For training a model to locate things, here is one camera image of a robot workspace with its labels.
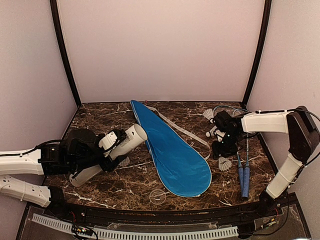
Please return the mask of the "blue racket bag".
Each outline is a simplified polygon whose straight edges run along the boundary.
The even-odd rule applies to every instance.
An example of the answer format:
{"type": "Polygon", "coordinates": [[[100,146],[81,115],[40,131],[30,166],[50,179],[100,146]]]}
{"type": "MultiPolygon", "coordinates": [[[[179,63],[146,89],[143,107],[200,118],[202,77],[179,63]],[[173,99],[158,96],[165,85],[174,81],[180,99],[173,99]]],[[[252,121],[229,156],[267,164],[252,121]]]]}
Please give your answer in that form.
{"type": "Polygon", "coordinates": [[[207,160],[177,132],[197,142],[209,144],[195,134],[181,128],[156,108],[131,100],[130,105],[137,123],[146,132],[145,142],[157,174],[164,187],[172,194],[193,198],[202,195],[210,186],[212,172],[207,160]]]}

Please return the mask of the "clear plastic tube lid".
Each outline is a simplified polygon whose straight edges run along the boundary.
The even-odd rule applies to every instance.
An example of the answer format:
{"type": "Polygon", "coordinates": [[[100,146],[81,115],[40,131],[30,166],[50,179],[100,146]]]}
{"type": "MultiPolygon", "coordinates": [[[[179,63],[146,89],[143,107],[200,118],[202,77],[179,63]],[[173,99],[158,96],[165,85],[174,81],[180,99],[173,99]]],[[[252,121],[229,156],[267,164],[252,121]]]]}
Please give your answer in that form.
{"type": "Polygon", "coordinates": [[[167,194],[161,189],[152,190],[149,194],[149,200],[154,205],[162,205],[167,199],[167,194]]]}

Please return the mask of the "white shuttlecock tube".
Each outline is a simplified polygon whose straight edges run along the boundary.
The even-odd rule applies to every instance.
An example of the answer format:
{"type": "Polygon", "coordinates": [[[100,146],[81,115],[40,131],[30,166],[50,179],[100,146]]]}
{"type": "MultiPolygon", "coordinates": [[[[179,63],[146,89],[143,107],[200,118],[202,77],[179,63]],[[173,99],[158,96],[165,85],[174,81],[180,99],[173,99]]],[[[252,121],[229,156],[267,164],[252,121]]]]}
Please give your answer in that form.
{"type": "Polygon", "coordinates": [[[101,167],[99,164],[96,164],[89,168],[78,171],[75,174],[71,174],[69,176],[70,183],[74,187],[78,188],[100,172],[113,171],[120,164],[120,162],[127,157],[129,152],[148,139],[145,130],[139,124],[132,125],[125,131],[125,133],[125,140],[104,154],[103,163],[105,166],[101,167]]]}

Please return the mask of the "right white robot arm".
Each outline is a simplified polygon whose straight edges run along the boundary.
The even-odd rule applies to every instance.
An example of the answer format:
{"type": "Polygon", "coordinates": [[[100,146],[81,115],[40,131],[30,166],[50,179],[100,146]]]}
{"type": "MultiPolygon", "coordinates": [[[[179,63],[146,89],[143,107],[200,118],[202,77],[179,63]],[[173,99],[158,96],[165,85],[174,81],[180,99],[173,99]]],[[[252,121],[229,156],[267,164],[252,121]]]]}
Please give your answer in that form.
{"type": "Polygon", "coordinates": [[[320,118],[304,106],[293,109],[248,111],[221,105],[212,108],[209,122],[213,128],[206,134],[213,137],[212,157],[236,157],[244,151],[247,169],[254,151],[249,144],[257,139],[274,177],[262,190],[262,201],[255,205],[255,213],[266,217],[275,208],[274,200],[292,186],[309,163],[320,156],[320,118]]]}

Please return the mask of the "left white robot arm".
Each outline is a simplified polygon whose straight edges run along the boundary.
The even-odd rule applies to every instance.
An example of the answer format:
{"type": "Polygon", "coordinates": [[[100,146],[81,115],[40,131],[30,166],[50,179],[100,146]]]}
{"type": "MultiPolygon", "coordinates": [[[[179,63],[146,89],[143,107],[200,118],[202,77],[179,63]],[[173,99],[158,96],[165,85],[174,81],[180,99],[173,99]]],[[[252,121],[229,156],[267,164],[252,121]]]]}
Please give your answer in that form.
{"type": "Polygon", "coordinates": [[[0,191],[21,201],[48,207],[60,218],[67,218],[70,206],[58,187],[34,185],[12,175],[70,175],[75,187],[84,185],[98,173],[111,172],[124,159],[115,150],[127,138],[123,129],[95,134],[85,128],[74,129],[66,139],[43,142],[26,151],[0,154],[0,191]]]}

